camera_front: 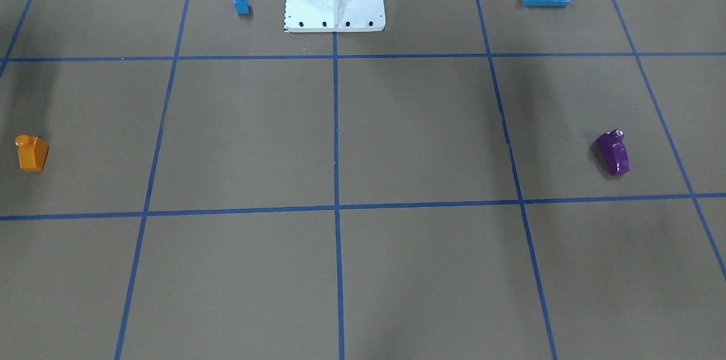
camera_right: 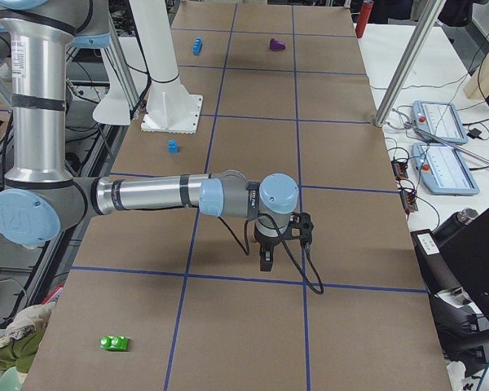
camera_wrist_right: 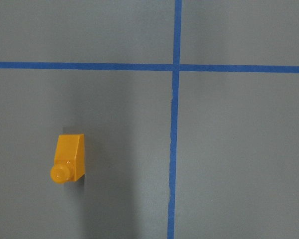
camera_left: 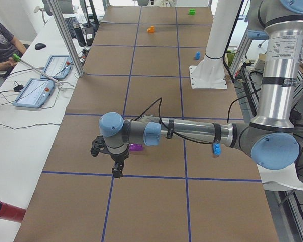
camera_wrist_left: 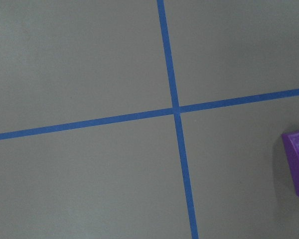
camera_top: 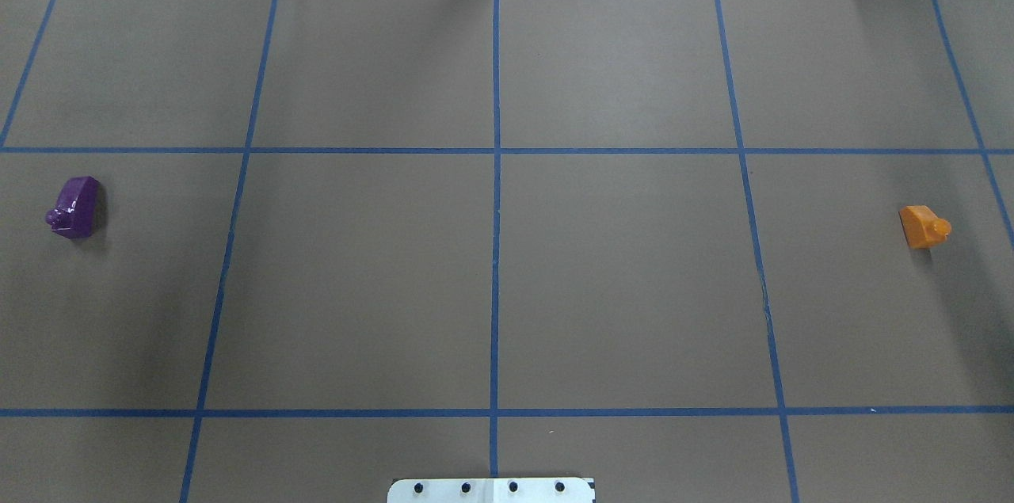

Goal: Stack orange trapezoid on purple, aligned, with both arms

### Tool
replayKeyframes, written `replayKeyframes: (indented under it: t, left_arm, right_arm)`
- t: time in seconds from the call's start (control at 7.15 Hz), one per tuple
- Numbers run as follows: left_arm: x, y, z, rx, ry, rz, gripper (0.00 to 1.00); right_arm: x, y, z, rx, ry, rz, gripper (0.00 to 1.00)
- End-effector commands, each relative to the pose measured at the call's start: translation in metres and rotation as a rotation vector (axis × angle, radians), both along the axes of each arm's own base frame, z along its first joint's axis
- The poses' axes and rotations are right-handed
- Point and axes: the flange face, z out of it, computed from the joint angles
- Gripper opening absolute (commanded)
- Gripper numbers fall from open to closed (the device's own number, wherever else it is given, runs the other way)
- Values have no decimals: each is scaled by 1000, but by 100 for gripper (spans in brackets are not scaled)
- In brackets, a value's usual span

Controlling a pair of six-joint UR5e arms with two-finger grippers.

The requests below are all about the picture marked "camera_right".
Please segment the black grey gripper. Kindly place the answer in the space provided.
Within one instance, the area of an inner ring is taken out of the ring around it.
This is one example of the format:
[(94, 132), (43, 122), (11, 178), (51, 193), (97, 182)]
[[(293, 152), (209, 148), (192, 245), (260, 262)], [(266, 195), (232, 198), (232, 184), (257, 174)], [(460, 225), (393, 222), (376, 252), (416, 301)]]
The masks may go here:
[(269, 271), (274, 264), (274, 249), (282, 240), (290, 238), (289, 223), (292, 214), (259, 213), (255, 222), (254, 238), (260, 244), (260, 271)]

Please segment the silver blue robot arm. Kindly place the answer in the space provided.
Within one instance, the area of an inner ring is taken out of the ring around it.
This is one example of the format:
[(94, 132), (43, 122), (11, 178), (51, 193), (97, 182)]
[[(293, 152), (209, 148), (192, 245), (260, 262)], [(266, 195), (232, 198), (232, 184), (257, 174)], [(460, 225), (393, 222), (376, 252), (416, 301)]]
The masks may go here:
[(2, 1), (11, 37), (14, 164), (0, 192), (0, 234), (35, 247), (86, 217), (115, 211), (196, 208), (204, 215), (254, 222), (260, 268), (274, 249), (302, 238), (298, 187), (286, 174), (261, 182), (228, 170), (142, 180), (76, 178), (65, 166), (66, 51), (106, 48), (112, 36), (105, 1)]

